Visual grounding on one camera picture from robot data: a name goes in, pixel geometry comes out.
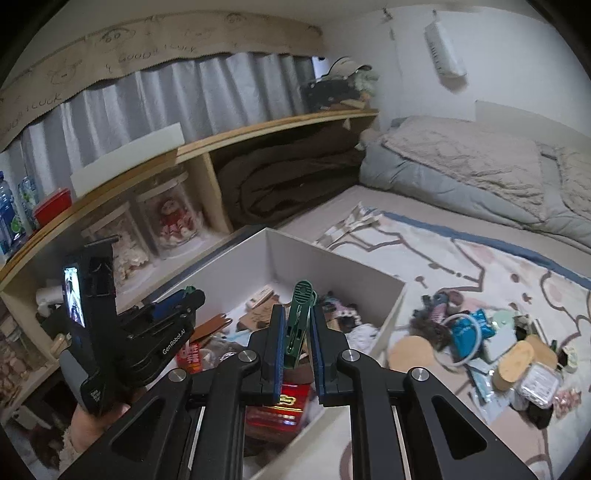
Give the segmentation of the person's left hand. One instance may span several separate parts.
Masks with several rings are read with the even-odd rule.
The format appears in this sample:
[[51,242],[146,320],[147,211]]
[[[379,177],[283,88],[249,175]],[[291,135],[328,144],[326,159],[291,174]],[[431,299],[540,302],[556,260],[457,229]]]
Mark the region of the person's left hand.
[[127,403],[116,403],[110,411],[96,417],[89,414],[80,404],[77,404],[69,427],[70,440],[74,451],[83,453],[87,450],[130,407],[131,405]]

